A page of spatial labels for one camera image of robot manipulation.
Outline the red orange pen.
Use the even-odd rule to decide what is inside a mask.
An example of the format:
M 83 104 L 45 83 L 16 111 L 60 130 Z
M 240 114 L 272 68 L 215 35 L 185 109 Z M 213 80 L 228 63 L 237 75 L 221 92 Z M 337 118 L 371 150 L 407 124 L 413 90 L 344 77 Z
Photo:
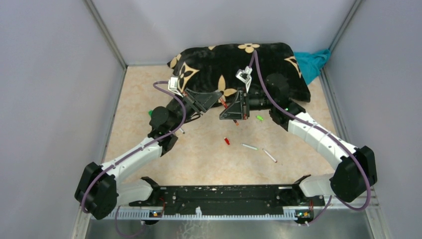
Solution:
M 220 102 L 224 106 L 225 109 L 228 109 L 228 105 L 223 98 L 220 98 Z M 236 126 L 239 126 L 239 123 L 237 120 L 233 119 L 232 121 L 235 123 Z

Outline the white pen with green tip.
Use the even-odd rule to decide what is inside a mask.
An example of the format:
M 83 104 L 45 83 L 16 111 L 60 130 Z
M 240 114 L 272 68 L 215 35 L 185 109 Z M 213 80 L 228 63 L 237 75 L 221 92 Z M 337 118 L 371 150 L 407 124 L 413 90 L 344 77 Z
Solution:
M 244 147 L 247 147 L 247 148 L 253 149 L 253 150 L 258 150 L 258 148 L 257 148 L 257 147 L 252 146 L 252 145 L 248 145 L 248 144 L 245 144 L 245 143 L 241 143 L 241 145 L 242 145 L 242 146 L 244 146 Z

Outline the white marker with red tip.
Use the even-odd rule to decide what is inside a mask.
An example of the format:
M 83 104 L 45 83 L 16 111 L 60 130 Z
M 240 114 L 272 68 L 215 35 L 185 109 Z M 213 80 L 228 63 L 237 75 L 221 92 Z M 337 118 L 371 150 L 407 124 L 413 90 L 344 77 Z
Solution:
M 275 162 L 275 163 L 278 162 L 266 149 L 262 149 L 262 150 L 273 162 Z

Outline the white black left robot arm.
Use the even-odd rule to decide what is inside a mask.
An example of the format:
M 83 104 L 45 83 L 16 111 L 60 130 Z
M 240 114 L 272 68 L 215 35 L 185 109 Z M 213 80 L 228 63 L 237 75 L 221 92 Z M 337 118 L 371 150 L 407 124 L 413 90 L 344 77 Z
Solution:
M 84 213 L 101 220 L 114 208 L 133 201 L 143 201 L 148 206 L 158 203 L 160 193 L 151 183 L 145 179 L 125 183 L 125 179 L 169 152 L 178 140 L 175 132 L 193 115 L 212 108 L 222 94 L 187 89 L 181 95 L 170 96 L 172 100 L 167 106 L 153 109 L 149 122 L 151 131 L 141 143 L 109 162 L 91 162 L 85 166 L 74 194 Z

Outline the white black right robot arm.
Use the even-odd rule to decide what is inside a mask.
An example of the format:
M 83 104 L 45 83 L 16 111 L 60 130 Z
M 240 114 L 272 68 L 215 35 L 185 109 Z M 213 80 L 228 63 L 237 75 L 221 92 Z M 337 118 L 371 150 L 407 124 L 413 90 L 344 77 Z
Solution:
M 299 187 L 292 191 L 296 204 L 305 205 L 313 196 L 336 196 L 351 203 L 378 181 L 373 150 L 347 143 L 317 123 L 290 99 L 289 84 L 283 75 L 269 75 L 258 88 L 251 85 L 251 75 L 242 70 L 236 78 L 241 85 L 220 119 L 246 120 L 250 111 L 268 109 L 275 124 L 300 137 L 334 170 L 332 174 L 300 179 Z

